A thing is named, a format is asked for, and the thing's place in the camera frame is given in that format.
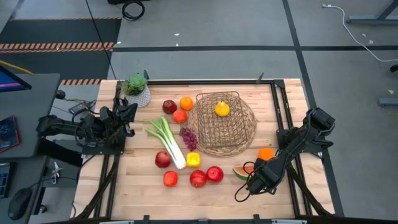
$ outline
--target computer monitor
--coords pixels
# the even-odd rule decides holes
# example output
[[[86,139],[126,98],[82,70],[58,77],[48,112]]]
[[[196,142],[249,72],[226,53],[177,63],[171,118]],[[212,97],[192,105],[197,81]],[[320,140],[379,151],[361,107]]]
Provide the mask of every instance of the computer monitor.
[[[0,66],[0,93],[5,91],[30,90],[27,82]]]

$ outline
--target black floor mat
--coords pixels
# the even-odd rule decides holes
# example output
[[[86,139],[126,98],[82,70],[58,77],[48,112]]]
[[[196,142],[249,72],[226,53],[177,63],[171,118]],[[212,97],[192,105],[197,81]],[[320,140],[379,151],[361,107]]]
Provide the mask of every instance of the black floor mat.
[[[0,54],[0,60],[33,73],[59,73],[62,80],[108,77],[109,62],[103,51]]]
[[[120,19],[96,19],[95,22],[104,43],[117,42]],[[15,20],[9,21],[0,34],[0,44],[93,42],[100,42],[100,38],[91,19]],[[5,50],[0,53],[0,60],[34,73],[59,73],[62,80],[106,79],[108,76],[109,61],[101,49],[95,51],[81,49],[71,52],[33,50],[30,53],[19,53],[20,50],[17,49],[18,53],[9,53]]]
[[[96,19],[103,42],[118,40],[120,19]],[[99,42],[91,19],[84,20],[14,20],[0,34],[0,43],[80,43]]]

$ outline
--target orange striped tape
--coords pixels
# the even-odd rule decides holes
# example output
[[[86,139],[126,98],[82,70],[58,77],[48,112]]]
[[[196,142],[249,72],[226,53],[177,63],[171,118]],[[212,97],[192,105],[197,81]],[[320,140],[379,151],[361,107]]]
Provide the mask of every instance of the orange striped tape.
[[[60,49],[60,50],[0,50],[0,54],[12,54],[12,53],[58,53],[58,52],[91,52],[91,51],[102,51],[103,49]],[[105,49],[106,51],[112,52],[113,49]]]
[[[121,17],[97,17],[94,19],[122,19]],[[63,21],[63,20],[91,20],[91,18],[33,18],[33,19],[11,19],[11,21]]]
[[[0,44],[0,50],[62,50],[62,49],[110,49],[114,47],[113,42],[85,42],[85,43],[31,43],[31,44]]]
[[[62,80],[61,85],[98,85],[101,83],[102,78],[86,78],[77,80]]]

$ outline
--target wire basket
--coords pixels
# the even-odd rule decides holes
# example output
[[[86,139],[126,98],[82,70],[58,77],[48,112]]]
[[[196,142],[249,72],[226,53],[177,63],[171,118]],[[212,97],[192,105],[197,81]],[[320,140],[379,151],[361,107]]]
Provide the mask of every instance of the wire basket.
[[[229,115],[215,113],[219,101],[229,105]],[[197,95],[199,143],[204,148],[232,147],[248,141],[239,93],[236,91]]]

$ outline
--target wooden table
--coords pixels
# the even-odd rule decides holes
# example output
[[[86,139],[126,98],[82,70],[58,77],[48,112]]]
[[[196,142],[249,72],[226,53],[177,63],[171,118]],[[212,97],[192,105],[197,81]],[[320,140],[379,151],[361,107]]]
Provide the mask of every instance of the wooden table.
[[[301,81],[300,79],[284,81],[294,125],[301,126],[308,110]],[[112,108],[115,88],[116,81],[101,82],[96,111],[102,106]],[[232,167],[243,165],[246,161],[255,161],[259,149],[263,147],[269,147],[274,151],[278,149],[275,135],[278,126],[270,85],[150,85],[149,88],[152,100],[148,106],[138,109],[136,120],[131,123],[136,135],[127,138],[126,150],[120,159],[112,220],[142,220],[144,215],[150,215],[151,220],[250,219],[253,214],[260,214],[261,218],[294,217],[287,178],[284,178],[278,186],[275,195],[255,195],[243,203],[234,200],[235,191],[244,181],[234,175]],[[179,102],[183,96],[195,99],[199,93],[214,91],[238,91],[256,116],[257,131],[250,147],[237,156],[220,159],[201,153],[200,169],[206,172],[210,166],[220,166],[224,170],[224,179],[220,184],[206,184],[202,189],[195,189],[189,182],[189,176],[195,169],[186,168],[177,171],[173,164],[166,169],[160,169],[154,164],[156,153],[165,148],[156,137],[145,132],[145,128],[152,126],[143,121],[166,116],[171,123],[175,140],[186,155],[189,150],[185,147],[182,138],[177,136],[180,126],[172,122],[171,115],[162,112],[162,103],[164,100]],[[282,117],[284,126],[287,127],[284,113]],[[321,160],[312,154],[303,153],[301,156],[308,188],[319,202],[333,213]],[[102,162],[103,156],[96,156],[81,170],[75,196],[77,214],[88,204],[98,188]],[[163,174],[167,170],[177,171],[176,187],[167,188],[163,185]],[[299,188],[296,188],[303,214],[302,194]],[[238,197],[244,198],[246,195],[247,192],[242,190]]]

